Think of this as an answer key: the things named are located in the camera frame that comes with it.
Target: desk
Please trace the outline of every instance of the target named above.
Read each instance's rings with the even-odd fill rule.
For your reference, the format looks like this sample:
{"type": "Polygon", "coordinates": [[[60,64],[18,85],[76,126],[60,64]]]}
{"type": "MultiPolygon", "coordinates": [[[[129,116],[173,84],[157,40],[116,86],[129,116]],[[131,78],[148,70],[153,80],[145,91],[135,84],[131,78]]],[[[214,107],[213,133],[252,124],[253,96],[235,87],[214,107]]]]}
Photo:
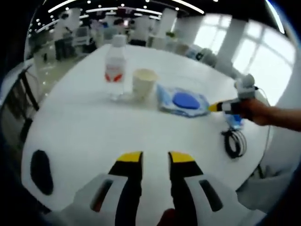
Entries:
{"type": "MultiPolygon", "coordinates": [[[[222,113],[195,119],[161,113],[154,97],[141,105],[113,103],[102,92],[108,49],[104,45],[69,70],[35,115],[22,159],[22,183],[29,192],[48,208],[61,210],[77,190],[99,173],[107,173],[121,154],[144,151],[137,221],[149,218],[156,224],[163,211],[173,207],[167,158],[172,150],[189,153],[204,173],[238,189],[263,157],[268,127],[246,121],[247,152],[232,160],[220,135],[228,127],[222,113]],[[43,195],[30,176],[32,154],[38,149],[50,159],[54,182],[50,196],[43,195]]],[[[149,68],[171,85],[173,76],[198,81],[199,92],[210,103],[237,96],[233,79],[200,62],[150,48],[126,46],[126,51],[128,91],[133,71],[149,68]]],[[[195,84],[182,83],[184,88],[195,84]]]]}

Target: black cable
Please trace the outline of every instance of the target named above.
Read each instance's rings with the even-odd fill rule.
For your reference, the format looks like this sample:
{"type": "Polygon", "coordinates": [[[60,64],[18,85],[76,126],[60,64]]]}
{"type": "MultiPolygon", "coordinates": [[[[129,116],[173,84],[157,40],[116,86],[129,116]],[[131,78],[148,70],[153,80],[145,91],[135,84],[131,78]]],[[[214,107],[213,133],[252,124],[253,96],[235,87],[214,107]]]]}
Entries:
{"type": "Polygon", "coordinates": [[[227,131],[221,132],[221,134],[224,136],[225,150],[230,158],[239,158],[246,153],[246,138],[241,131],[230,127],[227,131]],[[235,150],[230,145],[230,139],[234,141],[235,150]]]}
{"type": "MultiPolygon", "coordinates": [[[[269,104],[268,96],[267,96],[267,94],[264,92],[264,90],[261,89],[261,88],[259,88],[259,87],[255,87],[255,89],[256,89],[256,90],[261,90],[261,91],[263,92],[264,97],[265,97],[265,99],[267,100],[267,103],[268,103],[268,105],[269,105],[269,107],[270,107],[271,105],[269,104]]],[[[267,151],[267,149],[268,149],[270,130],[271,130],[271,126],[269,126],[269,130],[268,130],[267,139],[266,139],[266,143],[265,143],[265,147],[264,147],[264,152],[263,152],[263,153],[265,153],[265,152],[267,151]]],[[[260,163],[258,164],[257,169],[258,169],[258,173],[259,173],[259,178],[260,178],[260,179],[264,179],[265,176],[264,176],[264,174],[263,174],[263,171],[262,171],[262,168],[261,168],[260,163]]]]}

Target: white chair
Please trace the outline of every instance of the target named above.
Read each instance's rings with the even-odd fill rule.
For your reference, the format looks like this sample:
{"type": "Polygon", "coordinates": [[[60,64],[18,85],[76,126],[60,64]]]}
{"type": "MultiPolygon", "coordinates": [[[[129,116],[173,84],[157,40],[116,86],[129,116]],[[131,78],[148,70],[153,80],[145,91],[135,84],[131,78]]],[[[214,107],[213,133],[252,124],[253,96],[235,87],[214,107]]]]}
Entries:
{"type": "Polygon", "coordinates": [[[200,60],[200,62],[210,66],[210,67],[215,67],[216,62],[217,62],[217,57],[215,54],[213,54],[212,50],[208,48],[204,48],[201,50],[201,55],[203,56],[200,60]]]}
{"type": "Polygon", "coordinates": [[[226,57],[219,57],[214,68],[229,77],[233,76],[233,63],[226,57]]]}
{"type": "Polygon", "coordinates": [[[90,41],[89,27],[80,27],[73,32],[73,46],[88,45],[90,41]]]}
{"type": "Polygon", "coordinates": [[[199,54],[202,51],[202,48],[200,46],[197,45],[191,45],[189,46],[188,50],[185,53],[185,56],[193,59],[193,60],[198,60],[196,58],[197,54],[199,54]]]}
{"type": "Polygon", "coordinates": [[[179,42],[177,45],[177,48],[175,50],[175,53],[179,54],[181,56],[185,56],[188,49],[189,49],[189,46],[187,44],[179,42]]]}
{"type": "Polygon", "coordinates": [[[75,48],[77,56],[84,57],[88,55],[83,53],[83,45],[89,45],[90,42],[90,32],[89,27],[80,27],[73,32],[72,46],[75,48]]]}

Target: window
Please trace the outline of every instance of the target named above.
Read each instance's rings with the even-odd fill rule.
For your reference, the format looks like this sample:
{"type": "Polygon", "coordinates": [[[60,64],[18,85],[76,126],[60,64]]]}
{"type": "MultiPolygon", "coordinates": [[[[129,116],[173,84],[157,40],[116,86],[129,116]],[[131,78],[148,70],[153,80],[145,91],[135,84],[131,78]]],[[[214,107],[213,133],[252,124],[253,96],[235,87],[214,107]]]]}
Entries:
{"type": "Polygon", "coordinates": [[[257,22],[250,21],[246,26],[246,34],[253,38],[260,38],[262,32],[262,25],[257,22]]]}
{"type": "Polygon", "coordinates": [[[222,46],[222,42],[224,41],[225,37],[226,37],[226,31],[225,30],[218,30],[215,36],[215,39],[213,40],[211,49],[212,52],[214,52],[215,54],[218,53],[218,51],[220,50],[221,46],[222,46]]]}
{"type": "Polygon", "coordinates": [[[218,25],[221,15],[219,14],[209,14],[203,18],[203,23],[208,25],[218,25]]]}
{"type": "Polygon", "coordinates": [[[242,40],[240,47],[238,47],[238,54],[234,60],[233,66],[242,74],[246,73],[246,69],[255,53],[256,43],[250,39],[242,40]]]}
{"type": "Polygon", "coordinates": [[[271,105],[275,105],[282,96],[292,75],[292,67],[266,46],[260,46],[250,70],[256,86],[262,88],[271,105]]]}
{"type": "Polygon", "coordinates": [[[228,28],[231,23],[232,16],[223,16],[221,20],[221,26],[224,28],[228,28]]]}
{"type": "Polygon", "coordinates": [[[295,48],[283,35],[280,35],[271,28],[266,28],[263,35],[263,42],[282,55],[289,63],[294,63],[295,48]]]}
{"type": "Polygon", "coordinates": [[[228,15],[206,15],[202,20],[194,44],[202,48],[209,48],[214,54],[217,54],[226,37],[231,19],[232,17],[228,15]]]}
{"type": "Polygon", "coordinates": [[[178,18],[174,20],[173,26],[171,27],[171,31],[174,32],[175,24],[177,23],[178,18]]]}
{"type": "Polygon", "coordinates": [[[194,44],[199,45],[202,48],[211,48],[217,28],[213,26],[201,26],[194,44]]]}
{"type": "Polygon", "coordinates": [[[271,105],[276,105],[291,78],[295,48],[286,37],[260,23],[250,22],[237,49],[233,66],[252,74],[271,105]]]}

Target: human hand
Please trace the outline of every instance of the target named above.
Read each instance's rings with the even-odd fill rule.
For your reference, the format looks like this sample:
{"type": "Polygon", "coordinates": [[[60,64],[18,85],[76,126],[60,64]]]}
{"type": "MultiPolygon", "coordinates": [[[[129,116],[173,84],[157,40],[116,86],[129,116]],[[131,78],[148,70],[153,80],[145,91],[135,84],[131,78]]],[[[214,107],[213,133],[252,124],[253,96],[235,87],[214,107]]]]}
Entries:
{"type": "Polygon", "coordinates": [[[239,115],[244,119],[249,119],[257,125],[270,125],[270,115],[272,107],[266,106],[257,99],[248,99],[240,103],[239,115]]]}

